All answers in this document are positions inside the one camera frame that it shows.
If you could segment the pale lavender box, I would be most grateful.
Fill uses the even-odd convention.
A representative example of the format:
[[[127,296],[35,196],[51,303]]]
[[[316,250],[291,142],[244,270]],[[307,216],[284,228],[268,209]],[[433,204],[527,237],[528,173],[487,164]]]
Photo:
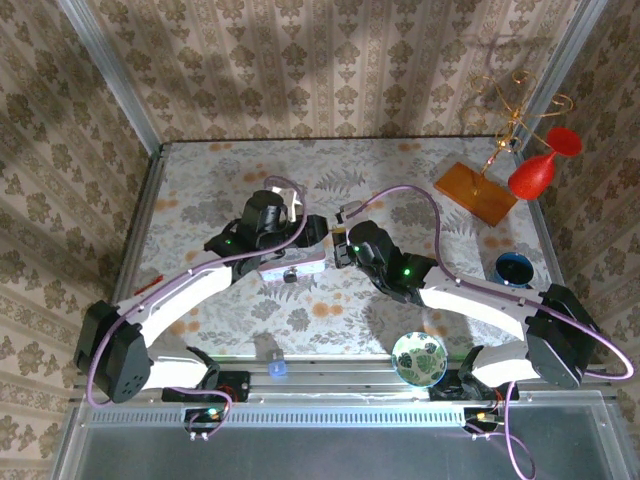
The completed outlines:
[[[283,272],[290,268],[296,269],[300,280],[304,276],[322,273],[326,265],[325,250],[321,245],[316,245],[287,250],[284,256],[263,263],[258,268],[258,273],[265,282],[284,282]]]

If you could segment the green leaf pattern bowl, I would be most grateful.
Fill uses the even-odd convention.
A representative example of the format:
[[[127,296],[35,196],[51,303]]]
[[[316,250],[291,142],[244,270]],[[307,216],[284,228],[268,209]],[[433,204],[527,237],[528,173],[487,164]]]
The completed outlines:
[[[444,377],[448,355],[436,337],[424,332],[410,332],[395,342],[391,363],[405,383],[427,388],[436,385]]]

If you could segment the blue cup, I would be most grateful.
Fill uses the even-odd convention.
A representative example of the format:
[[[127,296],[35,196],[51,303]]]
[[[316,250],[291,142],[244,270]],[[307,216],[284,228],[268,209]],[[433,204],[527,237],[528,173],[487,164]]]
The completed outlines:
[[[522,254],[507,252],[495,262],[493,281],[514,288],[529,288],[534,277],[531,262]]]

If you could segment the thin red stick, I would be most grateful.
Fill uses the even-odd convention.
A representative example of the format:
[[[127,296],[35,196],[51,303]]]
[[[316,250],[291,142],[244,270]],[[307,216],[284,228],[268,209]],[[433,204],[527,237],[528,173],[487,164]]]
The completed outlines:
[[[150,282],[148,282],[146,285],[138,288],[135,292],[134,292],[134,296],[140,295],[142,293],[144,293],[145,291],[149,290],[150,288],[154,287],[155,285],[161,283],[164,280],[164,275],[158,275],[157,277],[155,277],[153,280],[151,280]]]

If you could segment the red goblet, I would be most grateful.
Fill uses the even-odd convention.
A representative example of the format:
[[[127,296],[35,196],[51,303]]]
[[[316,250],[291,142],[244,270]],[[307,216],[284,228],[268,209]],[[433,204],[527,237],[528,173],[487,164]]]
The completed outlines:
[[[582,151],[580,136],[565,127],[552,128],[546,143],[548,153],[530,157],[509,177],[508,186],[518,199],[536,200],[544,192],[554,178],[557,155],[574,157]]]

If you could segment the grey metal front panel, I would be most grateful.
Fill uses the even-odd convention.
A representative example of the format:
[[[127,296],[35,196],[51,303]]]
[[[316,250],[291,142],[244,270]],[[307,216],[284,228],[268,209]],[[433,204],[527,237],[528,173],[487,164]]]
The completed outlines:
[[[617,407],[597,391],[525,392],[496,432],[453,428],[92,427],[75,408],[50,480],[640,480]]]

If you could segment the right circuit board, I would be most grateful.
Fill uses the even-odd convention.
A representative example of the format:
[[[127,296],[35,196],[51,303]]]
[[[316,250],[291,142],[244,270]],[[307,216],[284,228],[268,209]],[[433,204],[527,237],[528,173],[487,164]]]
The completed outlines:
[[[504,425],[504,419],[490,409],[465,408],[464,429],[472,434],[496,432]]]

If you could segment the circuit board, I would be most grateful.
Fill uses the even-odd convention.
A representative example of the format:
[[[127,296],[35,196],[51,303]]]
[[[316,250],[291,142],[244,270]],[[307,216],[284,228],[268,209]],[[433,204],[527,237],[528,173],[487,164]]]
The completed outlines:
[[[496,432],[504,425],[504,419],[490,409],[465,408],[464,429],[472,434]]]
[[[184,411],[183,426],[191,437],[211,436],[227,415],[224,407],[190,408]]]

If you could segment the left circuit board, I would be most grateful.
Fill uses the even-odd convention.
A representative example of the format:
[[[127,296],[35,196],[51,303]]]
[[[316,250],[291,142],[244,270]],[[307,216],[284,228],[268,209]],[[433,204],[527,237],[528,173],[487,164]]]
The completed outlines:
[[[183,426],[191,437],[211,436],[227,415],[224,407],[190,408],[184,411]]]

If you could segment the aluminium front rail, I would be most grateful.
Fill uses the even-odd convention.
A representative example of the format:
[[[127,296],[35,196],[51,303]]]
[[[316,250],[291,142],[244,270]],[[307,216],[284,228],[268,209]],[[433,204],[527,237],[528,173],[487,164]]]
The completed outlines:
[[[363,357],[292,356],[286,359],[287,374],[272,377],[267,366],[252,358],[222,358],[219,375],[247,372],[249,381],[240,387],[247,401],[258,403],[380,403],[385,400],[411,402],[431,398],[425,387],[402,381],[385,355]],[[150,367],[146,384],[139,380],[131,387],[132,402],[158,401],[162,389],[179,386],[192,388],[207,373],[204,362],[186,352],[180,357],[161,355]]]

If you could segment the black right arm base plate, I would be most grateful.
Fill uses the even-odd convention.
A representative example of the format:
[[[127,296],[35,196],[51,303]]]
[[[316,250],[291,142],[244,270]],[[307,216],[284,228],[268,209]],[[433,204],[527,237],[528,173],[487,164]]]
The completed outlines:
[[[460,376],[458,370],[451,370],[428,393],[432,401],[494,401],[504,397],[507,387],[507,383],[488,387],[473,375]]]

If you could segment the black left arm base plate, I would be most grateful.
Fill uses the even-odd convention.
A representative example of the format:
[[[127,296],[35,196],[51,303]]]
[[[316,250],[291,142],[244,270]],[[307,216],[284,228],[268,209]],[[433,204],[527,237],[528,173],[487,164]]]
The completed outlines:
[[[211,403],[225,402],[223,397],[213,394],[203,394],[201,390],[217,390],[229,395],[233,402],[246,403],[250,393],[251,375],[248,371],[222,371],[218,374],[216,386],[209,379],[205,386],[195,387],[196,393],[186,394],[175,389],[165,388],[161,400],[172,403]]]

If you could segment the aluminium frame post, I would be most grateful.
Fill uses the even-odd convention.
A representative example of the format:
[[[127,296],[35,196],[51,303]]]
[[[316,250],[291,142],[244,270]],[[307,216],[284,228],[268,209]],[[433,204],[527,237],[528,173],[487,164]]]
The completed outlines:
[[[124,63],[117,58],[107,32],[91,11],[88,0],[58,0],[58,3],[100,71],[104,81],[124,112],[131,127],[147,152],[152,155],[162,144],[146,114],[143,103],[134,92]]]
[[[546,112],[554,94],[560,92],[560,86],[575,62],[588,36],[596,25],[609,0],[580,0],[577,9],[564,30],[549,63],[545,67],[538,85],[533,91],[527,112],[534,114],[518,129],[517,135],[525,147],[532,138],[540,119],[538,114]]]

